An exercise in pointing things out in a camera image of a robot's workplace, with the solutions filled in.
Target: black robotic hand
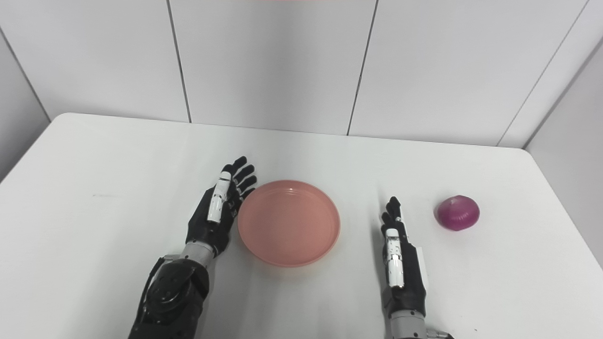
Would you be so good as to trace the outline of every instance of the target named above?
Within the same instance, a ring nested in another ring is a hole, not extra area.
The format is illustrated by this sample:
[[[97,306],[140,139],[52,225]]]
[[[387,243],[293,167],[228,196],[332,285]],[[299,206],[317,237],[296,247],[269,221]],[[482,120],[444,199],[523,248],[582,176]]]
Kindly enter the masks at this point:
[[[245,164],[247,158],[243,156],[224,166],[218,183],[205,191],[189,221],[186,242],[205,242],[213,247],[216,256],[224,251],[239,208],[254,190],[250,188],[251,185],[257,182],[256,176],[252,175],[253,165]],[[221,211],[216,207],[216,203],[220,204]],[[215,213],[219,218],[208,220],[208,216]]]
[[[129,339],[194,338],[209,293],[209,261],[228,245],[239,208],[257,182],[253,165],[246,163],[240,157],[224,166],[189,221],[182,253],[159,258],[151,270]]]
[[[390,202],[385,207],[387,212],[381,216],[384,222],[383,226],[381,226],[381,232],[384,237],[387,237],[386,232],[388,229],[396,229],[398,231],[404,284],[403,287],[388,286],[385,289],[384,307],[386,307],[390,316],[392,313],[401,310],[417,311],[425,316],[426,291],[423,286],[423,279],[421,278],[417,249],[408,242],[408,238],[406,237],[406,228],[402,220],[400,202],[396,197],[391,197]],[[384,260],[387,260],[387,245],[384,246],[383,254]],[[388,276],[387,265],[385,270],[386,276]]]

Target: white wall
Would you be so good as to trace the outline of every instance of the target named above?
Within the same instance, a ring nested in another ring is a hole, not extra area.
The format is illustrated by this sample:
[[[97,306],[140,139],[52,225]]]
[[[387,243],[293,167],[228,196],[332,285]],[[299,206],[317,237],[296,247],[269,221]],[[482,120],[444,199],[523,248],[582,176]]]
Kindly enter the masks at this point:
[[[165,0],[2,0],[0,27],[51,118],[188,121]]]
[[[379,1],[350,134],[496,145],[585,3]]]
[[[511,147],[603,36],[603,0],[380,0],[363,62],[376,3],[0,0],[0,27],[51,118]]]
[[[374,1],[172,1],[193,122],[344,135]]]
[[[47,125],[42,107],[0,32],[0,181]]]
[[[599,44],[527,150],[601,265],[602,147],[603,48]]]

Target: white thumb segment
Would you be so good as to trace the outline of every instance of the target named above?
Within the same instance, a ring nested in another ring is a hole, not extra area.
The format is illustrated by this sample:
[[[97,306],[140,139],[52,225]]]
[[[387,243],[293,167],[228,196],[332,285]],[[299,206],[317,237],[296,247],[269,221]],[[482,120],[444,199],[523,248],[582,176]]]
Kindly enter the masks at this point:
[[[207,213],[208,221],[220,223],[222,206],[226,201],[226,194],[228,193],[231,178],[232,175],[229,172],[220,173],[220,178],[216,183],[216,187],[213,189],[212,200],[209,203],[209,213]]]

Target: gray wall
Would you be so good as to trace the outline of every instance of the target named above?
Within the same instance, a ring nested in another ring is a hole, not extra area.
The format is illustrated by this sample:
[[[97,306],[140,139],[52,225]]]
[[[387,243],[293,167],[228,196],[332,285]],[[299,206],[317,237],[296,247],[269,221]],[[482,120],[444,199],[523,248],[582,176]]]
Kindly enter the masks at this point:
[[[0,32],[0,181],[48,125]]]
[[[603,48],[568,88],[527,150],[603,265]]]

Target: panel seam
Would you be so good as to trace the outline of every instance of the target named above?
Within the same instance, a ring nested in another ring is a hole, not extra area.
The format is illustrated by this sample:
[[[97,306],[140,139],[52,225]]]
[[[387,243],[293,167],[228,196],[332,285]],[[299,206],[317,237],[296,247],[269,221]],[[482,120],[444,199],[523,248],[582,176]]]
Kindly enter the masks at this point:
[[[2,30],[2,27],[0,27],[0,35],[2,36],[2,38],[4,40],[4,43],[6,43],[6,46],[8,47],[8,50],[10,51],[10,54],[13,56],[14,61],[17,63],[17,66],[19,67],[19,70],[21,71],[21,74],[23,74],[23,78],[25,78],[25,81],[27,82],[27,85],[30,87],[31,93],[33,93],[34,97],[36,98],[36,101],[37,101],[38,105],[40,105],[40,108],[42,109],[42,112],[46,116],[46,119],[48,119],[49,123],[52,122],[52,120],[50,119],[50,116],[48,115],[48,112],[46,112],[46,109],[44,108],[44,105],[40,101],[40,97],[38,97],[38,94],[36,93],[36,90],[31,85],[31,81],[27,77],[27,74],[25,73],[25,70],[23,69],[23,66],[21,66],[21,62],[19,61],[19,59],[17,59],[17,55],[14,53],[13,47],[10,45],[10,42],[8,42],[8,38],[6,37],[6,34],[4,34],[4,31]]]
[[[346,135],[350,135],[350,128],[352,127],[352,119],[354,117],[354,110],[356,109],[356,100],[358,99],[358,92],[360,91],[360,82],[362,81],[362,72],[364,72],[364,63],[367,61],[368,44],[371,42],[371,34],[373,33],[373,25],[375,23],[375,16],[377,14],[377,6],[379,0],[375,1],[375,7],[373,10],[373,18],[371,19],[371,26],[368,29],[367,46],[364,48],[364,56],[362,57],[362,66],[360,67],[360,76],[358,77],[358,84],[356,85],[356,94],[354,95],[354,103],[352,104],[352,114],[350,114],[350,122],[347,125]]]
[[[505,131],[502,133],[502,136],[500,136],[500,139],[498,140],[498,142],[496,143],[496,146],[500,145],[500,142],[502,142],[503,138],[505,137],[505,135],[507,134],[507,132],[509,131],[509,129],[511,128],[511,125],[513,125],[513,122],[515,121],[515,119],[517,119],[517,116],[519,116],[519,112],[522,111],[524,105],[526,104],[526,102],[528,101],[529,97],[532,95],[532,92],[534,91],[534,89],[536,88],[536,86],[538,86],[538,83],[540,82],[540,79],[542,78],[542,76],[545,74],[546,70],[548,69],[549,65],[551,64],[551,62],[553,61],[553,59],[555,58],[555,56],[557,55],[557,52],[559,51],[559,49],[561,48],[561,46],[563,46],[563,43],[565,42],[567,36],[569,35],[569,33],[572,31],[573,26],[576,24],[576,22],[578,22],[578,19],[580,18],[580,16],[582,15],[582,12],[584,11],[584,9],[586,8],[586,5],[589,4],[590,0],[586,0],[586,2],[584,3],[584,5],[582,6],[582,9],[580,9],[580,12],[578,12],[578,15],[576,16],[576,19],[574,19],[574,21],[572,22],[571,26],[569,27],[569,29],[567,30],[567,32],[565,33],[565,36],[563,36],[563,39],[561,40],[561,42],[559,43],[559,45],[557,46],[557,48],[555,49],[555,52],[553,52],[553,55],[551,56],[551,58],[549,59],[549,61],[546,63],[545,68],[542,70],[542,72],[540,73],[540,75],[538,76],[538,79],[536,79],[536,82],[534,83],[534,85],[532,86],[532,88],[529,90],[528,95],[526,96],[526,98],[523,100],[521,106],[519,106],[519,109],[517,110],[517,112],[515,113],[515,115],[513,116],[513,119],[511,120],[511,122],[509,123],[509,126],[507,126],[507,128],[505,129]]]
[[[188,115],[189,123],[192,123],[191,108],[189,107],[188,95],[186,93],[185,75],[184,75],[184,72],[182,71],[182,61],[180,60],[180,50],[178,48],[178,38],[176,38],[176,29],[174,27],[174,18],[172,16],[172,6],[170,4],[170,0],[166,0],[165,2],[168,5],[169,24],[172,28],[172,37],[174,38],[174,48],[176,49],[176,59],[178,60],[178,69],[180,71],[180,80],[182,82],[182,92],[184,93],[184,96],[185,96],[186,114]]]

